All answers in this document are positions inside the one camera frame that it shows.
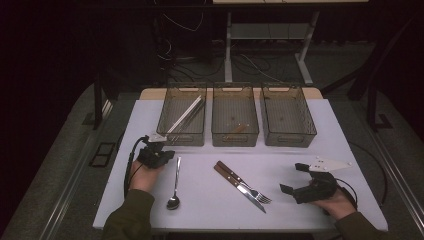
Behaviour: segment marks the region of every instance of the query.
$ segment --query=green sleeve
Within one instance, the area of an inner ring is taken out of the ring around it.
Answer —
[[[154,201],[147,192],[130,190],[122,206],[106,220],[102,239],[150,239],[150,210]]]
[[[336,228],[345,240],[392,240],[388,232],[377,230],[360,212],[352,213],[336,222]]]

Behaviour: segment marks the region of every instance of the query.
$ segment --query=human hand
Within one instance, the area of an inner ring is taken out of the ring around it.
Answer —
[[[329,199],[314,201],[311,204],[323,208],[336,220],[356,212],[355,207],[339,188]]]
[[[145,165],[143,166],[140,166],[140,165],[141,163],[139,161],[134,161],[131,165],[130,176],[132,176],[132,178],[131,178],[129,190],[138,189],[145,192],[150,192],[156,183],[156,179],[159,173],[163,170],[165,165],[157,169],[148,168]]]

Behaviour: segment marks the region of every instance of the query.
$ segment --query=gray floor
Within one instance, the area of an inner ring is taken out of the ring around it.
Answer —
[[[215,44],[218,50],[213,64],[180,59],[182,67],[177,66],[178,71],[170,71],[169,80],[223,81],[223,51],[220,44]],[[298,44],[286,42],[272,45],[235,43],[233,81],[259,84],[261,81],[272,81],[272,77],[274,80],[301,82],[293,57],[298,49]],[[312,45],[306,64],[314,86],[322,88],[352,72],[367,59],[372,49],[373,45],[369,43]],[[269,77],[258,74],[246,57]],[[326,98],[330,100],[375,198],[381,201],[383,197],[383,175],[375,161],[383,162],[383,157],[387,158],[381,151],[383,148],[403,174],[417,202],[422,205],[422,141],[382,94],[378,97],[377,112],[385,114],[393,128],[382,129],[377,134],[369,131],[364,123],[366,99],[349,101],[345,96],[348,88],[349,84],[346,84]],[[84,124],[94,108],[92,86],[81,95],[2,239],[100,238],[101,231],[93,229],[92,223],[113,166],[113,158],[119,151],[119,139],[138,96],[139,93],[122,93],[117,101],[105,108],[105,120],[94,131],[92,125]],[[88,163],[101,142],[116,143],[111,161],[106,168],[89,167]],[[388,194],[382,211],[390,232],[399,239],[424,239],[400,192],[401,189],[389,177]],[[315,239],[330,239],[335,233],[314,236]]]

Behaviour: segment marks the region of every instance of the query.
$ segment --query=wooden handle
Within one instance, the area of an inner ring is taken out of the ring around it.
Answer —
[[[217,172],[219,172],[221,176],[227,179],[231,183],[231,185],[233,185],[234,187],[237,187],[239,185],[239,182],[236,179],[234,179],[229,173],[227,173],[224,169],[222,169],[220,166],[215,165],[213,168]]]
[[[235,172],[233,172],[227,165],[225,165],[223,162],[218,161],[217,165],[220,166],[222,169],[224,169],[228,174],[230,174],[233,178],[235,178],[238,182],[243,182],[243,179],[241,179]]]

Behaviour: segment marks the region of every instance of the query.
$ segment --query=dark background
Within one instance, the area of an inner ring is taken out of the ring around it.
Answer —
[[[418,7],[420,3],[379,0],[362,10],[323,10],[314,42],[375,42],[379,46],[374,53],[378,59],[388,49],[388,41],[412,18],[397,43],[389,47],[375,77],[362,79],[361,84],[367,86],[375,81],[424,139],[420,99],[424,80],[419,75],[424,56],[424,12]],[[1,4],[0,77],[5,111],[1,117],[0,235],[73,104],[96,76],[100,76],[109,98],[115,98],[120,89],[139,91],[146,85],[159,86],[163,79],[155,52],[158,35],[151,25],[152,16],[125,12],[90,15],[73,2],[8,0]],[[308,11],[300,18],[307,18],[306,14]],[[236,15],[240,21],[250,21],[251,16]],[[257,16],[253,21],[266,18]],[[288,19],[272,20],[295,20],[290,14],[285,16]],[[219,30],[225,24],[222,19],[222,13],[208,14],[201,34],[180,37],[197,40],[199,46],[194,51],[204,49],[208,40],[223,37],[225,32]],[[161,26],[162,33],[178,35],[169,26]]]

